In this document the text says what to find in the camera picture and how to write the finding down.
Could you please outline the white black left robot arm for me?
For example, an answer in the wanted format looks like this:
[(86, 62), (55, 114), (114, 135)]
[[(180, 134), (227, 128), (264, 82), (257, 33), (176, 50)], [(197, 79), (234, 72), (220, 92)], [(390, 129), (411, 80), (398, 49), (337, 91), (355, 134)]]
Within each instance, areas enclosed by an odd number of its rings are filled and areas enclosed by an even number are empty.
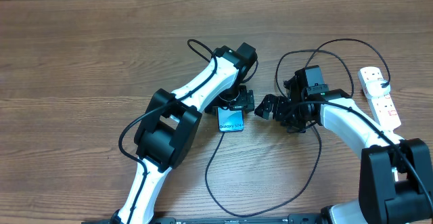
[(255, 48), (242, 43), (237, 49), (216, 48), (208, 65), (179, 89), (159, 89), (153, 94), (143, 115), (121, 133), (123, 139), (137, 127), (135, 154), (121, 153), (137, 163), (137, 171), (124, 206), (110, 223), (150, 223), (156, 199), (167, 175), (185, 159), (204, 113), (218, 118), (222, 132), (242, 131), (244, 115), (254, 110), (254, 96), (245, 86), (256, 71)]

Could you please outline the blue Galaxy smartphone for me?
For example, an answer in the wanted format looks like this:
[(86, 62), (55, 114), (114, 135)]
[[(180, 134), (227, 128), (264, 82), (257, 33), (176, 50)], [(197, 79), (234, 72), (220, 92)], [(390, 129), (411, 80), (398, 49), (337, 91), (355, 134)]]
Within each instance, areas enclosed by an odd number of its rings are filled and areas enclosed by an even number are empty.
[(237, 132), (244, 130), (244, 116), (241, 110), (217, 109), (220, 132)]

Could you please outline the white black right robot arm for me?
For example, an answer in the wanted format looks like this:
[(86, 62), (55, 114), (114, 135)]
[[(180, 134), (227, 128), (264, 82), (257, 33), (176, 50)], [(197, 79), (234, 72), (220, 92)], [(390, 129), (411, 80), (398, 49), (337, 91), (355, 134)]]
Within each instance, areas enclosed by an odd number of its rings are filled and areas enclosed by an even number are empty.
[(326, 206), (313, 223), (412, 223), (432, 218), (432, 161), (425, 142), (403, 139), (368, 117), (349, 94), (329, 89), (321, 69), (297, 70), (287, 95), (268, 94), (255, 115), (280, 122), (288, 133), (308, 122), (335, 133), (361, 160), (359, 193)]

